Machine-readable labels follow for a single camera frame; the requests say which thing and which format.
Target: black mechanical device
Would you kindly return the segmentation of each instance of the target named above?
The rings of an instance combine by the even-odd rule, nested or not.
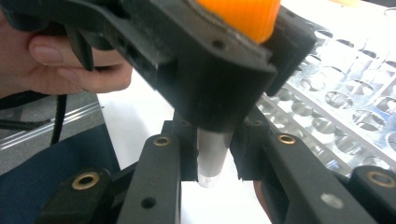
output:
[[[395,220],[394,174],[371,167],[342,185],[298,138],[271,133],[255,108],[315,42],[285,8],[272,37],[258,46],[192,0],[0,0],[0,6],[23,31],[64,25],[87,70],[94,69],[91,47],[116,49],[178,113],[148,139],[137,165],[115,176],[95,168],[65,180],[37,223],[178,223],[180,181],[197,180],[196,127],[234,132],[239,177],[262,180],[274,223]]]

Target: person's leg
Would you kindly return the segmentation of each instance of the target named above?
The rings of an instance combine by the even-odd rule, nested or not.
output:
[[[60,183],[84,167],[120,170],[105,125],[44,149],[0,176],[0,223],[34,223]]]

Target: black cable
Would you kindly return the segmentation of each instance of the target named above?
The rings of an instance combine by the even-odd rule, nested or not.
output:
[[[50,144],[54,145],[59,142],[62,127],[64,126],[64,115],[66,113],[67,95],[59,95],[57,97],[56,115],[53,125],[52,138]]]

